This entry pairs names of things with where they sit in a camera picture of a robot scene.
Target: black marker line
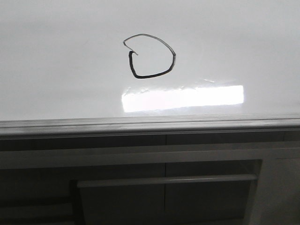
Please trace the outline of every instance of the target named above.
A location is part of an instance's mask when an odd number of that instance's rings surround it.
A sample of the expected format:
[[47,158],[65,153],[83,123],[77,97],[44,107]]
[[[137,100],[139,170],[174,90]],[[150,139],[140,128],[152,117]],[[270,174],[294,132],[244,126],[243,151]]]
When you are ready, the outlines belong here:
[[[133,66],[132,54],[133,54],[133,53],[135,53],[136,55],[138,55],[138,54],[137,54],[133,49],[131,49],[130,47],[128,47],[128,46],[126,45],[125,42],[126,42],[127,40],[129,40],[129,39],[131,39],[131,38],[134,38],[134,37],[137,37],[137,36],[147,36],[147,37],[150,37],[150,38],[154,38],[154,39],[160,41],[161,43],[163,43],[163,44],[171,51],[171,53],[172,53],[172,55],[173,55],[172,64],[171,64],[170,68],[168,68],[168,69],[167,69],[166,71],[164,71],[164,72],[161,72],[161,73],[158,73],[158,74],[153,74],[153,75],[140,76],[140,75],[136,74],[135,68],[134,68],[134,66]],[[129,48],[129,49],[131,50],[131,51],[129,52],[129,65],[130,65],[130,69],[131,69],[131,72],[132,72],[133,76],[134,76],[135,78],[137,78],[137,79],[153,78],[153,77],[157,77],[157,76],[161,76],[161,75],[167,74],[167,73],[169,73],[170,71],[172,71],[172,69],[173,69],[173,67],[174,67],[174,65],[175,65],[175,61],[176,61],[176,53],[175,53],[175,51],[174,51],[174,50],[173,50],[166,42],[164,42],[163,40],[159,39],[158,37],[155,37],[155,36],[152,36],[152,35],[149,35],[149,34],[137,34],[137,35],[134,35],[134,36],[129,37],[129,38],[127,38],[126,40],[124,40],[124,41],[123,41],[123,44],[124,44],[127,48]]]

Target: white whiteboard surface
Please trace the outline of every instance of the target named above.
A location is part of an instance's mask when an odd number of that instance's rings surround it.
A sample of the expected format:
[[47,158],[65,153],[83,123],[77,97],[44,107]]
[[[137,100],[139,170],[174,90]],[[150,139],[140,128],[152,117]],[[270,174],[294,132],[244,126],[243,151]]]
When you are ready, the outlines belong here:
[[[298,0],[0,0],[0,120],[300,118],[299,24]],[[133,76],[140,33],[171,72]]]

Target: hand-drawn circle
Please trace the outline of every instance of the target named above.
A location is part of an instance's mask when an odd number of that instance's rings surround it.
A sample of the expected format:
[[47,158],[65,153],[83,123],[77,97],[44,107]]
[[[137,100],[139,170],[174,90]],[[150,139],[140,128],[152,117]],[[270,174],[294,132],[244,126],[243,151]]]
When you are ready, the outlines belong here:
[[[167,69],[166,71],[164,71],[164,72],[161,72],[161,73],[158,73],[158,74],[153,74],[153,75],[140,76],[140,75],[136,74],[135,68],[134,68],[134,66],[133,66],[132,54],[133,54],[133,53],[136,54],[136,55],[138,55],[138,54],[137,54],[133,49],[131,49],[130,47],[128,47],[128,46],[126,45],[126,41],[128,41],[129,39],[135,38],[135,37],[137,37],[137,36],[147,36],[147,37],[153,38],[153,39],[158,40],[158,41],[160,41],[161,43],[163,43],[163,44],[171,51],[171,53],[172,53],[172,55],[173,55],[172,64],[171,64],[170,68],[168,68],[168,69]],[[138,78],[138,79],[145,79],[145,78],[152,78],[152,77],[161,76],[161,75],[167,74],[167,73],[169,73],[170,71],[172,71],[172,69],[173,69],[173,67],[174,67],[174,65],[175,65],[175,61],[176,61],[176,53],[175,53],[175,51],[174,51],[174,50],[173,50],[166,42],[164,42],[162,39],[159,39],[159,38],[156,37],[156,36],[149,35],[149,34],[137,34],[137,35],[133,35],[133,36],[131,36],[131,37],[125,39],[125,40],[123,41],[123,44],[124,44],[127,48],[129,48],[129,49],[131,50],[131,51],[129,52],[129,65],[130,65],[131,72],[132,72],[133,76],[135,76],[135,78]]]

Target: whiteboard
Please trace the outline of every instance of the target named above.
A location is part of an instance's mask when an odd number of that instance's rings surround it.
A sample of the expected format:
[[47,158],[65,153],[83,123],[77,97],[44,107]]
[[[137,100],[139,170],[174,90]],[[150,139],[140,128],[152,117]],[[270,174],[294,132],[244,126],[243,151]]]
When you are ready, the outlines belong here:
[[[0,1],[0,120],[300,118],[298,0]],[[137,79],[126,38],[173,69]],[[161,42],[127,42],[140,75]]]

